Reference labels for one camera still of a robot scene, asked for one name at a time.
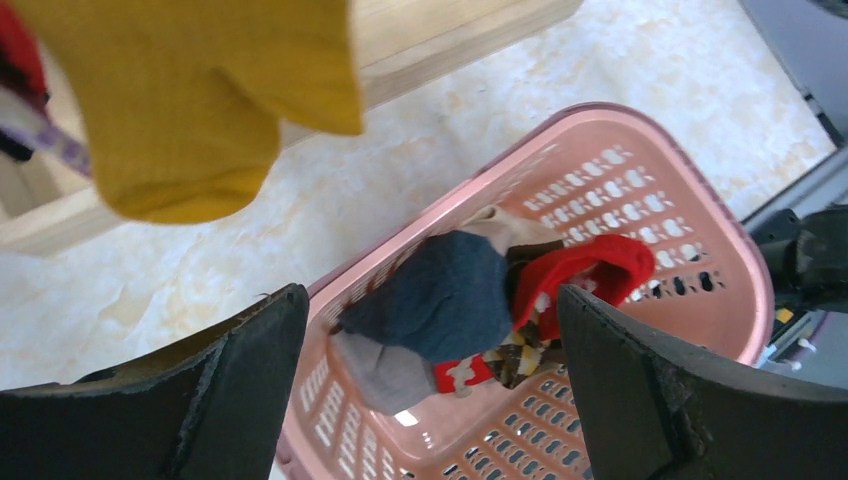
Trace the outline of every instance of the red sock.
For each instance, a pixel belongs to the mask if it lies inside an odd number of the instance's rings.
[[[528,263],[513,299],[515,328],[527,323],[540,294],[551,306],[539,316],[541,340],[560,338],[556,298],[560,285],[581,285],[612,306],[651,278],[654,254],[641,242],[619,235],[599,235],[591,243],[563,248]]]

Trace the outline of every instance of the beige cloth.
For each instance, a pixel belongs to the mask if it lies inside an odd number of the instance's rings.
[[[505,255],[510,247],[562,240],[562,235],[556,230],[493,205],[478,211],[459,230],[488,238],[492,248],[501,255]]]

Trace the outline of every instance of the white marble surface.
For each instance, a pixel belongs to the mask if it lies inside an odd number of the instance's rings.
[[[80,376],[216,323],[373,244],[554,112],[641,109],[744,216],[832,150],[735,0],[586,0],[575,17],[287,150],[259,198],[127,224],[54,259],[0,253],[0,388]]]

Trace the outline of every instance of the basket hole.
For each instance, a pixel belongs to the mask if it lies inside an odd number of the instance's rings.
[[[538,433],[536,433],[536,435],[533,435],[532,439],[530,439],[530,443],[532,443],[533,445],[536,445],[537,443],[544,440],[544,438],[547,437],[547,436],[548,436],[548,434],[545,433],[545,432],[538,432]]]
[[[574,461],[578,458],[580,458],[580,452],[578,452],[577,450],[572,450],[568,452],[568,455],[562,457],[562,464],[567,467],[574,463]]]
[[[583,208],[583,205],[580,205],[580,202],[577,200],[572,200],[568,202],[568,207],[571,208],[571,211],[577,215],[583,215],[586,213],[586,209]]]
[[[682,278],[674,277],[674,291],[677,292],[678,295],[686,295],[686,284],[683,283]]]
[[[524,467],[523,473],[524,475],[530,475],[531,473],[533,473],[533,470],[536,470],[537,468],[539,468],[539,462],[533,460],[532,462],[528,463],[526,467]]]
[[[698,280],[701,282],[701,290],[705,292],[712,292],[713,290],[715,290],[715,284],[713,284],[713,279],[710,276],[709,272],[699,273]]]
[[[642,227],[639,229],[639,235],[642,236],[642,239],[645,243],[657,243],[659,239],[656,235],[654,235],[654,231],[651,230],[650,227]]]
[[[562,442],[560,442],[559,440],[554,440],[553,442],[551,442],[550,445],[548,445],[548,448],[545,449],[545,453],[547,453],[548,455],[553,455],[553,453],[556,451],[557,448],[560,447],[560,445],[562,445]]]
[[[668,254],[665,250],[660,250],[657,252],[657,260],[660,261],[660,265],[664,268],[673,268],[674,260],[671,259],[671,255]]]
[[[580,230],[577,230],[577,228],[575,227],[571,227],[571,229],[568,231],[568,235],[571,236],[571,238],[573,238],[576,242],[583,241],[583,234],[580,233]]]
[[[591,175],[593,177],[601,176],[604,173],[603,170],[601,170],[597,165],[595,165],[592,162],[584,163],[583,164],[583,171],[585,171],[586,173],[588,173],[589,175]]]
[[[551,204],[551,203],[553,203],[553,202],[554,202],[554,199],[553,199],[553,198],[551,198],[551,197],[550,197],[550,195],[548,195],[548,194],[546,194],[546,193],[544,193],[544,192],[539,192],[539,193],[537,193],[537,194],[536,194],[536,198],[537,198],[538,200],[540,200],[540,201],[541,201],[542,203],[544,203],[544,204]]]
[[[608,181],[607,183],[605,183],[604,189],[606,189],[607,193],[609,193],[610,196],[612,196],[613,198],[618,198],[623,195],[621,189],[618,188],[618,185],[616,185],[613,181]]]
[[[568,183],[574,185],[575,187],[582,187],[584,185],[583,179],[573,173],[569,173],[568,175],[566,175],[565,179],[568,181]]]
[[[488,457],[483,457],[483,458],[480,459],[479,462],[477,462],[476,465],[474,465],[474,470],[483,470],[483,467],[485,467],[488,464],[489,464]]]
[[[618,223],[618,220],[616,220],[615,216],[614,216],[612,213],[610,213],[610,212],[607,212],[607,213],[605,213],[605,214],[601,215],[601,219],[602,219],[602,220],[604,221],[604,223],[606,223],[606,224],[607,224],[607,226],[608,226],[608,227],[610,227],[610,228],[618,228],[618,227],[619,227],[619,225],[620,225],[620,224]]]
[[[665,210],[665,205],[663,205],[660,198],[653,194],[645,197],[645,205],[647,205],[652,212],[659,213]]]
[[[623,206],[621,208],[621,211],[630,220],[636,221],[636,220],[639,220],[640,218],[642,218],[642,216],[639,215],[639,211],[636,210],[636,207],[632,203],[628,203],[627,205]]]
[[[586,200],[589,201],[589,204],[593,207],[600,207],[604,204],[604,201],[601,200],[601,197],[598,196],[595,192],[589,192],[586,194]]]
[[[521,460],[524,457],[524,450],[516,450],[515,453],[509,457],[509,463],[515,463]]]
[[[627,183],[632,187],[644,187],[645,179],[642,178],[642,175],[639,175],[639,172],[636,170],[628,170],[627,173],[624,174],[624,178],[627,179]]]
[[[589,230],[589,233],[592,235],[600,235],[602,233],[601,228],[594,220],[586,220],[586,223],[584,225],[586,226],[586,229]]]

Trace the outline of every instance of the wooden shelf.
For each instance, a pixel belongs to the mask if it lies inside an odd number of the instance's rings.
[[[373,108],[560,22],[582,0],[355,0],[356,55]],[[61,72],[46,60],[51,116],[82,138],[82,120]],[[286,144],[312,134],[290,125]],[[75,175],[68,171],[66,175]],[[0,223],[0,248],[49,256],[114,228],[122,219],[78,179],[57,179],[53,202]]]

